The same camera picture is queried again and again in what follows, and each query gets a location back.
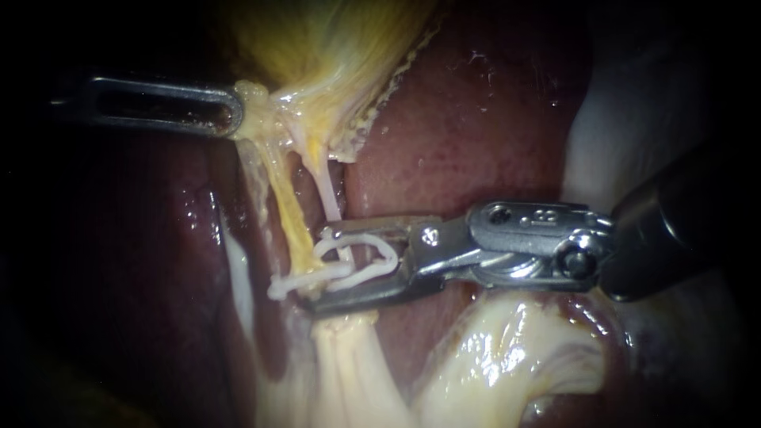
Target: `screw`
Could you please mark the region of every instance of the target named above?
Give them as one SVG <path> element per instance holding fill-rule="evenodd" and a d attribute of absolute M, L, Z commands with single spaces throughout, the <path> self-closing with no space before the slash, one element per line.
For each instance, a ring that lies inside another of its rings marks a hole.
<path fill-rule="evenodd" d="M 494 225 L 505 224 L 510 221 L 510 209 L 504 205 L 497 205 L 489 210 L 489 223 Z"/>
<path fill-rule="evenodd" d="M 569 250 L 560 259 L 563 275 L 575 280 L 589 278 L 597 268 L 595 257 L 580 248 Z"/>
<path fill-rule="evenodd" d="M 420 239 L 428 246 L 438 245 L 438 229 L 435 227 L 426 227 L 420 234 Z"/>

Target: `white tissue strand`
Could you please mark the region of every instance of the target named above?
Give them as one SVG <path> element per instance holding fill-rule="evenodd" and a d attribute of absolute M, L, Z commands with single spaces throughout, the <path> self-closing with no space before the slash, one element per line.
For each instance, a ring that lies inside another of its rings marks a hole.
<path fill-rule="evenodd" d="M 315 323 L 319 387 L 313 428 L 417 428 L 399 394 L 373 324 L 377 312 Z"/>
<path fill-rule="evenodd" d="M 599 391 L 602 343 L 589 328 L 518 293 L 477 304 L 415 398 L 421 427 L 517 427 L 537 397 Z"/>
<path fill-rule="evenodd" d="M 322 258 L 330 250 L 342 250 L 353 245 L 373 246 L 378 250 L 380 258 L 375 258 L 367 266 L 357 269 L 354 262 L 326 262 L 325 266 L 301 275 L 270 278 L 270 288 L 267 296 L 272 300 L 283 300 L 291 290 L 311 288 L 316 284 L 328 283 L 326 291 L 349 289 L 363 282 L 391 273 L 399 265 L 396 251 L 383 239 L 375 235 L 360 234 L 335 238 L 330 229 L 322 234 L 312 251 L 316 258 Z"/>

